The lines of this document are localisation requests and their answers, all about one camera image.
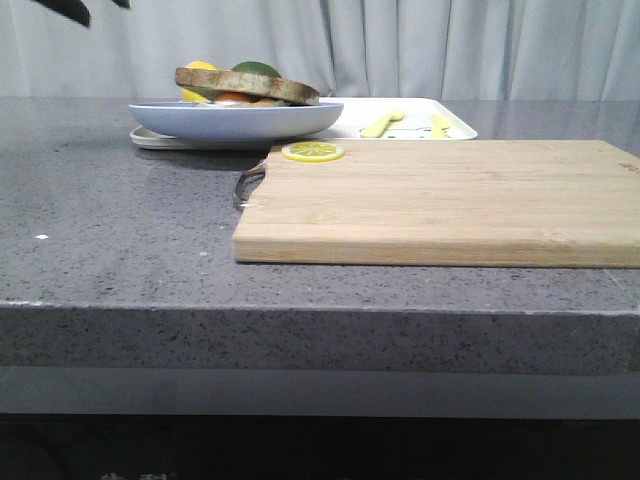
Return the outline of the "wooden cutting board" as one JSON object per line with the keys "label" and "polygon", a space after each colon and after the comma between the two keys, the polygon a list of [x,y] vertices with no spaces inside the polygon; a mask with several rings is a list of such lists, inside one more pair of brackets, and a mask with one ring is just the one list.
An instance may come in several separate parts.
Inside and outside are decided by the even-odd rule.
{"label": "wooden cutting board", "polygon": [[273,150],[233,235],[241,262],[639,264],[639,160],[600,140],[346,140]]}

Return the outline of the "left yellow lemon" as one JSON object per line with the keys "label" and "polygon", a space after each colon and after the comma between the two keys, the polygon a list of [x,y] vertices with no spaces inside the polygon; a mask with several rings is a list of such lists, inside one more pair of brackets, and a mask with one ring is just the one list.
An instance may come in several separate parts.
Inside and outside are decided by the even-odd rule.
{"label": "left yellow lemon", "polygon": [[[216,71],[217,67],[213,64],[210,64],[201,60],[194,60],[186,65],[187,69],[191,70],[207,70],[207,71]],[[189,82],[187,84],[187,88],[181,88],[181,95],[183,101],[189,102],[206,102],[208,98],[202,96],[198,92],[191,89],[192,86],[198,86],[200,75],[192,74],[189,77]]]}

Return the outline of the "white tray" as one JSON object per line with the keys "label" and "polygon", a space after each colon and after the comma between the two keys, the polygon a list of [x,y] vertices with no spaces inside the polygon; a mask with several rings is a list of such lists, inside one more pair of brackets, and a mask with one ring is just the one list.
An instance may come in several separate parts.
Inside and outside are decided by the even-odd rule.
{"label": "white tray", "polygon": [[[268,148],[274,143],[291,142],[299,139],[356,139],[360,140],[360,130],[369,126],[389,110],[403,110],[405,116],[400,121],[389,124],[380,137],[390,140],[471,140],[477,132],[454,115],[439,102],[426,98],[323,98],[320,103],[332,102],[344,105],[337,121],[328,129],[308,136],[280,138],[266,141],[214,142],[185,140],[153,132],[139,123],[130,133],[131,141],[144,149],[152,150],[233,150]],[[451,123],[448,138],[430,137],[431,116],[446,116]]]}

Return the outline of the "bread slice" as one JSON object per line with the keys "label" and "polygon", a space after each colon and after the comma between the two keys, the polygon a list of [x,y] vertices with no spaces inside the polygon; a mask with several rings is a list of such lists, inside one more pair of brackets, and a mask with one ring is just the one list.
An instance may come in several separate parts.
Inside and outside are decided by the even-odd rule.
{"label": "bread slice", "polygon": [[265,97],[284,100],[294,105],[317,105],[320,94],[311,86],[284,78],[273,78],[263,75],[239,73],[232,70],[191,70],[179,67],[175,70],[175,83],[187,88],[189,77],[200,75],[199,85],[191,89],[202,96],[213,100],[222,92],[232,91],[248,94],[253,97]]}
{"label": "bread slice", "polygon": [[250,102],[249,106],[254,108],[271,108],[271,107],[280,107],[280,106],[288,106],[289,103],[284,100],[270,99],[270,98],[262,98],[255,102]]}

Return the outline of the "green lime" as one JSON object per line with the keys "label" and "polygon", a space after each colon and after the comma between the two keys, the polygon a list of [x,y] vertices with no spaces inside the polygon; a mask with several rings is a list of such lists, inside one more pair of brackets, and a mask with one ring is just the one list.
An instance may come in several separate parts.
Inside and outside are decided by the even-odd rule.
{"label": "green lime", "polygon": [[281,74],[273,66],[259,61],[244,61],[236,64],[232,71],[280,78]]}

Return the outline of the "light blue plate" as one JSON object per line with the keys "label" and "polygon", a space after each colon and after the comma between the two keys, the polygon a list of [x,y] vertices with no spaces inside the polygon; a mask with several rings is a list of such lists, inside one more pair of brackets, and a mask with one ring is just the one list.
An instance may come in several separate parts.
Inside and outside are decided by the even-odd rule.
{"label": "light blue plate", "polygon": [[185,140],[236,142],[308,136],[331,127],[344,105],[221,107],[187,102],[129,106],[134,118],[158,134]]}

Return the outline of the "yellow plastic fork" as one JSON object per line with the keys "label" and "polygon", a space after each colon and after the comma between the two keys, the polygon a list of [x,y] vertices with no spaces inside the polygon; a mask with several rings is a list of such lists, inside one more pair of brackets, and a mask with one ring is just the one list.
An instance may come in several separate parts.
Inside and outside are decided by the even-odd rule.
{"label": "yellow plastic fork", "polygon": [[431,130],[430,137],[433,139],[448,138],[448,131],[451,128],[451,123],[446,116],[440,114],[433,114],[431,116]]}

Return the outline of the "lemon slice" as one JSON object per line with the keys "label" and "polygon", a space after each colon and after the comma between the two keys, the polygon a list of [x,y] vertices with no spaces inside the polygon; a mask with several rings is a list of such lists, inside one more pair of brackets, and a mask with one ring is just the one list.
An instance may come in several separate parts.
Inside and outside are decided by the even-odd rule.
{"label": "lemon slice", "polygon": [[285,158],[299,162],[328,162],[342,158],[343,147],[321,141],[301,141],[287,144],[281,148]]}

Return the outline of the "fried egg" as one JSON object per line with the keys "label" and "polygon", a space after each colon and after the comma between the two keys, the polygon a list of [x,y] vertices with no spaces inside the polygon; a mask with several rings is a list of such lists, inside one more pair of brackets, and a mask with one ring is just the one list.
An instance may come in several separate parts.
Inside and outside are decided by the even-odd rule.
{"label": "fried egg", "polygon": [[194,103],[195,106],[205,108],[230,108],[248,107],[254,103],[252,96],[241,92],[222,92],[213,100],[201,100]]}

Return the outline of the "grey curtain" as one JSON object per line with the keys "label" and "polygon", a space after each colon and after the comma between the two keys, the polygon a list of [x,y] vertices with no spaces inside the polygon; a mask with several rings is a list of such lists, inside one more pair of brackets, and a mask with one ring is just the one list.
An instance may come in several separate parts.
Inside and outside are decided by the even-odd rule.
{"label": "grey curtain", "polygon": [[1,92],[176,97],[194,60],[246,60],[325,95],[635,100],[635,1],[92,1],[89,27],[1,5]]}

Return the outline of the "yellow plastic spoon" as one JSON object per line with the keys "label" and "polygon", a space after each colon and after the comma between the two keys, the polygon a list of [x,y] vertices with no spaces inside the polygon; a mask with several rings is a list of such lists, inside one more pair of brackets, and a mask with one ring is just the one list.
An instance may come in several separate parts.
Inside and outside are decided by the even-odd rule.
{"label": "yellow plastic spoon", "polygon": [[360,130],[360,137],[366,139],[380,138],[387,130],[390,123],[400,121],[404,118],[405,113],[403,110],[394,109],[389,110],[379,118],[377,118],[369,126]]}

